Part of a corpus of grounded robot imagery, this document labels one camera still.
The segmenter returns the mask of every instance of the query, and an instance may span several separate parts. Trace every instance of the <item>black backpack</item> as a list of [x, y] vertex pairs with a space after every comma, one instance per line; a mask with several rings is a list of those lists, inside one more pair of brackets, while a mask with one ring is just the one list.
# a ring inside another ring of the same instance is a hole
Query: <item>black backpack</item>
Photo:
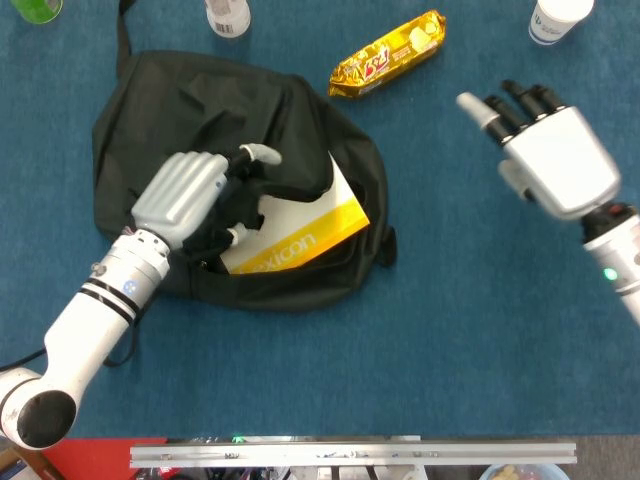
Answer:
[[202, 244], [200, 230], [197, 248], [171, 255], [162, 290], [230, 307], [302, 311], [354, 291], [374, 263], [393, 264], [396, 243], [387, 225], [386, 175], [371, 139], [298, 76], [192, 53], [131, 55], [123, 15], [134, 1], [120, 2], [119, 83], [93, 128], [98, 228], [115, 239], [123, 227], [132, 226], [137, 197], [173, 153], [224, 155], [243, 143], [264, 143], [282, 153], [282, 164], [231, 182], [203, 224], [207, 232], [237, 221], [259, 228], [262, 194], [316, 200], [333, 182], [327, 152], [370, 225], [299, 268], [246, 275], [217, 268], [220, 252]]

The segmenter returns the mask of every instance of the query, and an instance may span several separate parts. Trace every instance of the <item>white cup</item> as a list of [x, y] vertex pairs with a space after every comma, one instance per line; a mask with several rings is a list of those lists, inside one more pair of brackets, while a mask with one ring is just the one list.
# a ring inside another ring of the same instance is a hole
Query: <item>white cup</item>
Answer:
[[540, 45], [553, 45], [591, 13], [594, 0], [538, 0], [529, 35]]

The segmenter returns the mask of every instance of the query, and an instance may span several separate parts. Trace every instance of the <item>white robotic arm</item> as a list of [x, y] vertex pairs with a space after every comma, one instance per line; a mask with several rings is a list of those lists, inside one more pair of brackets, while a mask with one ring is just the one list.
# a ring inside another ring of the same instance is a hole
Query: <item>white robotic arm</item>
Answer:
[[458, 105], [503, 147], [500, 174], [522, 198], [560, 220], [579, 220], [584, 248], [596, 259], [636, 322], [640, 323], [640, 218], [614, 201], [620, 173], [589, 123], [549, 88], [502, 88], [525, 119], [499, 97], [484, 102], [466, 92]]
[[[48, 448], [75, 421], [84, 391], [169, 272], [168, 256], [200, 226], [227, 177], [254, 160], [278, 164], [264, 145], [228, 160], [209, 153], [169, 158], [136, 202], [137, 230], [120, 236], [45, 335], [44, 375], [0, 373], [0, 434], [21, 447]], [[243, 229], [230, 229], [236, 244]]]

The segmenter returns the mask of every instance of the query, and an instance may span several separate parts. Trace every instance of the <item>yellow snack package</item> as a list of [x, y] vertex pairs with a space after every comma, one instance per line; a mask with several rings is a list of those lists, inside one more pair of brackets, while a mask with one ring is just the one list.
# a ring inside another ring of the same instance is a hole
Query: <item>yellow snack package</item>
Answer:
[[429, 10], [346, 58], [329, 78], [329, 95], [355, 98], [387, 83], [436, 53], [447, 20]]

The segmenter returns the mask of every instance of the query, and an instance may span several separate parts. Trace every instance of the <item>white and yellow box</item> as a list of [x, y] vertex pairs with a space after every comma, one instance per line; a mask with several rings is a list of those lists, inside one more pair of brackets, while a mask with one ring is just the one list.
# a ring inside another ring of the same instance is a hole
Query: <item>white and yellow box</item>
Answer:
[[331, 163], [333, 185], [315, 202], [292, 202], [268, 195], [260, 199], [262, 228], [249, 230], [238, 246], [220, 255], [229, 273], [299, 267], [369, 225], [333, 157]]

